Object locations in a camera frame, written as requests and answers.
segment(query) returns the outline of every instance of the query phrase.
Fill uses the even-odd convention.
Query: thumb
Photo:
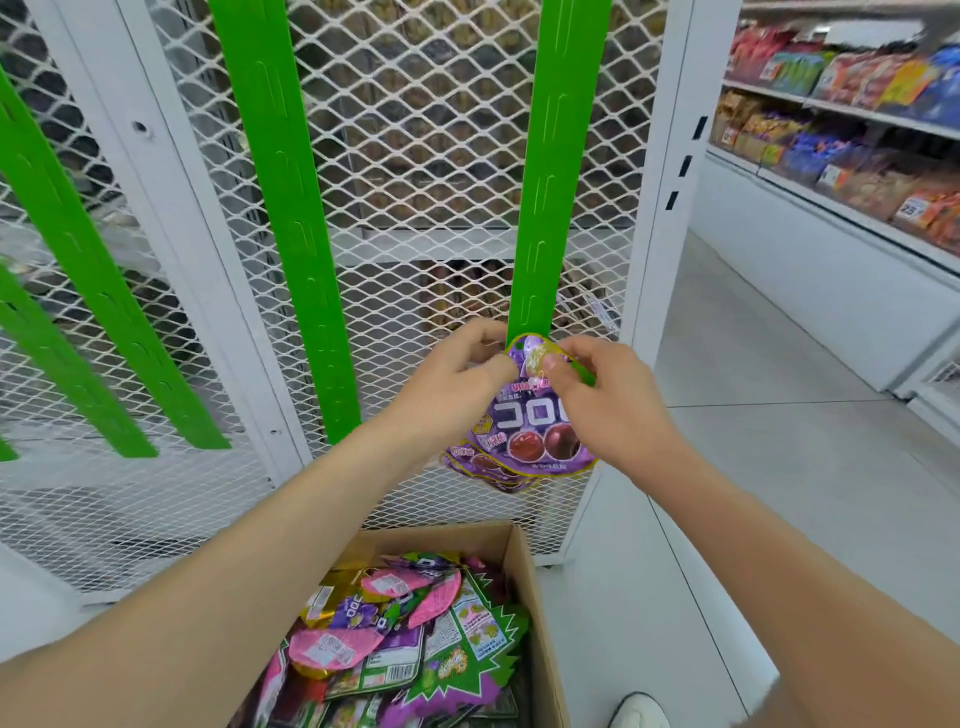
[[[507,354],[499,353],[480,366],[466,370],[464,376],[471,379],[475,386],[489,392],[492,397],[516,379],[516,364]]]
[[[577,373],[573,371],[573,367],[557,354],[549,353],[543,358],[541,366],[550,380],[553,391],[560,395],[561,399],[567,400],[576,396],[581,387],[588,389]]]

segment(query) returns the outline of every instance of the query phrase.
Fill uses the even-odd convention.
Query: purple candy bag
[[[501,389],[464,441],[446,451],[448,467],[479,477],[507,493],[529,487],[536,478],[581,473],[596,458],[580,442],[564,404],[543,375],[543,357],[556,344],[528,333],[507,354],[519,369],[516,381]]]

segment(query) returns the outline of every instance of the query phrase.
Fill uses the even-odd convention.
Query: right hand
[[[665,448],[684,441],[670,420],[653,372],[630,347],[590,336],[571,336],[559,346],[597,377],[590,387],[556,354],[543,359],[550,386],[593,454],[634,476],[649,458],[663,456]]]

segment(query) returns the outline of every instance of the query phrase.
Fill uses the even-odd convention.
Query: price tag
[[[726,147],[732,147],[733,143],[736,141],[737,134],[738,130],[734,129],[733,127],[727,127],[723,131],[723,135],[720,137],[720,143]]]
[[[835,164],[828,164],[827,169],[825,169],[823,174],[820,175],[820,179],[817,180],[817,183],[825,184],[830,189],[836,189],[847,179],[848,176],[849,173],[847,170],[842,169]]]
[[[763,66],[763,70],[760,71],[760,80],[773,81],[777,78],[777,72],[780,71],[782,65],[783,61],[767,61],[767,64]]]
[[[897,217],[901,220],[906,220],[908,223],[925,227],[922,224],[921,218],[929,207],[930,201],[925,200],[923,197],[908,197],[900,206],[900,209],[897,210]]]

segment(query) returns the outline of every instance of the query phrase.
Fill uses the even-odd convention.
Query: left hand
[[[459,442],[516,379],[516,364],[504,353],[506,337],[506,324],[470,319],[433,348],[383,411],[392,427],[416,437],[423,459]],[[468,368],[470,362],[481,365]]]

